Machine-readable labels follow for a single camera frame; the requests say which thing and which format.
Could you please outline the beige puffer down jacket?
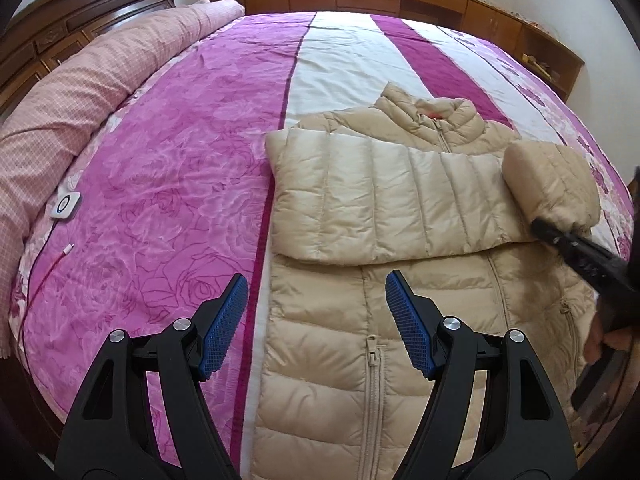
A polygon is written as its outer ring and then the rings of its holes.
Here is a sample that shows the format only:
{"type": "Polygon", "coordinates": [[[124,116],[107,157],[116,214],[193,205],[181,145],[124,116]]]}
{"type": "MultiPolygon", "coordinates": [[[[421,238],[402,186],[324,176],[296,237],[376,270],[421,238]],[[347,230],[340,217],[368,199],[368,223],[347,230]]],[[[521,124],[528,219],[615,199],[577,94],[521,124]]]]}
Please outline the beige puffer down jacket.
{"type": "Polygon", "coordinates": [[[529,227],[597,225],[581,154],[525,141],[469,100],[394,84],[370,106],[268,133],[266,152],[272,259],[252,478],[394,474],[432,384],[387,307],[393,271],[472,330],[521,330],[570,402],[594,296],[529,227]]]}

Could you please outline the white square controller device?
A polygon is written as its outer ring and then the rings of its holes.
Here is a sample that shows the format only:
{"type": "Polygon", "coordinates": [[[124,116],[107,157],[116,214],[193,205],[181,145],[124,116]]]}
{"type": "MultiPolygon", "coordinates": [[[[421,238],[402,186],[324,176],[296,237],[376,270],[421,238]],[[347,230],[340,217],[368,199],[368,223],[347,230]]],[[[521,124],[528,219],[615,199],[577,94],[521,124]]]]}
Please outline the white square controller device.
{"type": "Polygon", "coordinates": [[[73,218],[81,204],[81,192],[73,191],[64,193],[54,204],[50,211],[50,218],[56,221],[67,221],[73,218]]]}

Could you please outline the magenta white floral bedspread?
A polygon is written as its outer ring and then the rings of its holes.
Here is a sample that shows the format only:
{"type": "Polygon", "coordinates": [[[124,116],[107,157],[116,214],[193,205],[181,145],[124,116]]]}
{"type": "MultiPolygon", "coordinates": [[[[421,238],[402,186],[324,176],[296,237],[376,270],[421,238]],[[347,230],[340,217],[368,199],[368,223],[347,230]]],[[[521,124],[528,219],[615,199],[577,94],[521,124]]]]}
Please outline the magenta white floral bedspread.
{"type": "Polygon", "coordinates": [[[248,304],[204,396],[245,479],[269,312],[274,177],[268,133],[372,105],[388,84],[464,99],[525,141],[581,154],[601,215],[592,235],[631,242],[626,186],[580,119],[500,48],[440,26],[342,12],[236,18],[166,62],[107,117],[39,211],[11,289],[18,355],[65,417],[116,328],[157,332],[245,275],[248,304]],[[49,214],[81,192],[73,218],[49,214]]]}

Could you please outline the pink checkered rolled quilt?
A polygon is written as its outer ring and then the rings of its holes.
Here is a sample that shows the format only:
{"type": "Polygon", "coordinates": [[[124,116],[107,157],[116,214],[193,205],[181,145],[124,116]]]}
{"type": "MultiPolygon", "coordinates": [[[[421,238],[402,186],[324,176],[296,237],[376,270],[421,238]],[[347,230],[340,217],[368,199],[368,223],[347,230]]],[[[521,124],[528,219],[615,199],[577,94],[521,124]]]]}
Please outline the pink checkered rolled quilt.
{"type": "Polygon", "coordinates": [[[37,82],[1,126],[1,355],[11,353],[12,283],[39,211],[93,133],[175,55],[245,13],[202,0],[135,18],[37,82]]]}

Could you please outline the brown wooden cabinet row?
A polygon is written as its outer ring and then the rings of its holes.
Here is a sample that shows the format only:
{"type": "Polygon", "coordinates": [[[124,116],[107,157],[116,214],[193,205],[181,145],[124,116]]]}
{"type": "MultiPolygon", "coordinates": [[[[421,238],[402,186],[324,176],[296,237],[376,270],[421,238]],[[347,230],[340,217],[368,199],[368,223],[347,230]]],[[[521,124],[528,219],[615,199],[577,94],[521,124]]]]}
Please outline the brown wooden cabinet row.
{"type": "Polygon", "coordinates": [[[348,11],[408,18],[489,41],[567,101],[584,61],[522,18],[480,0],[236,0],[248,14],[348,11]]]}

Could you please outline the dark wooden headboard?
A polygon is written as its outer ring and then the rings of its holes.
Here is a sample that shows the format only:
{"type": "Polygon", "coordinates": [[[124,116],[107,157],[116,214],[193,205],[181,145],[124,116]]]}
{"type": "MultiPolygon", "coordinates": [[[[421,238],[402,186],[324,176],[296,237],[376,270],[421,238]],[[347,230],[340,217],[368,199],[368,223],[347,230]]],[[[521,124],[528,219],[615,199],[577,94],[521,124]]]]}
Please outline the dark wooden headboard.
{"type": "Polygon", "coordinates": [[[175,0],[36,0],[1,35],[1,118],[89,42],[175,0]]]}

